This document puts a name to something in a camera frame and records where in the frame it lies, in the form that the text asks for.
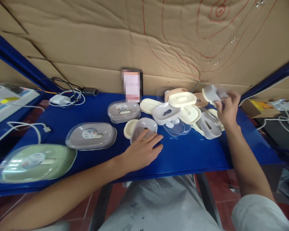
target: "cardboard wall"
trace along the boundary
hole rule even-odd
[[[120,93],[121,68],[138,68],[150,95],[197,81],[197,91],[212,82],[243,93],[287,63],[289,0],[257,2],[1,0],[23,28],[17,36],[36,50],[14,47],[48,62],[37,66],[48,77],[55,69],[80,86]],[[265,93],[289,97],[289,81]]]

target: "forearm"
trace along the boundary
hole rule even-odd
[[[92,192],[126,173],[118,156],[67,177],[12,210],[0,223],[0,231],[31,230],[51,224]]]
[[[258,194],[274,201],[267,178],[247,144],[240,126],[226,128],[226,134],[241,195]]]

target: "smartphone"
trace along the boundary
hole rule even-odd
[[[126,102],[140,103],[143,95],[143,74],[140,69],[121,69],[122,94]]]

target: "white device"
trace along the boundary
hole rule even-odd
[[[16,94],[4,86],[0,86],[0,102],[5,98],[18,97],[18,100],[9,101],[7,104],[0,103],[0,122],[18,111],[22,106],[28,104],[39,96],[39,93],[33,89],[23,88],[23,91]]]

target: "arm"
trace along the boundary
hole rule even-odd
[[[258,194],[275,202],[267,178],[253,152],[243,137],[240,126],[236,123],[240,95],[229,92],[225,98],[225,107],[215,102],[218,118],[225,127],[232,164],[240,185],[241,196]]]
[[[162,135],[155,133],[143,140],[149,131],[144,130],[121,155],[67,177],[16,207],[0,222],[0,231],[31,230],[49,225],[98,188],[149,165],[163,149],[162,144],[153,148]]]

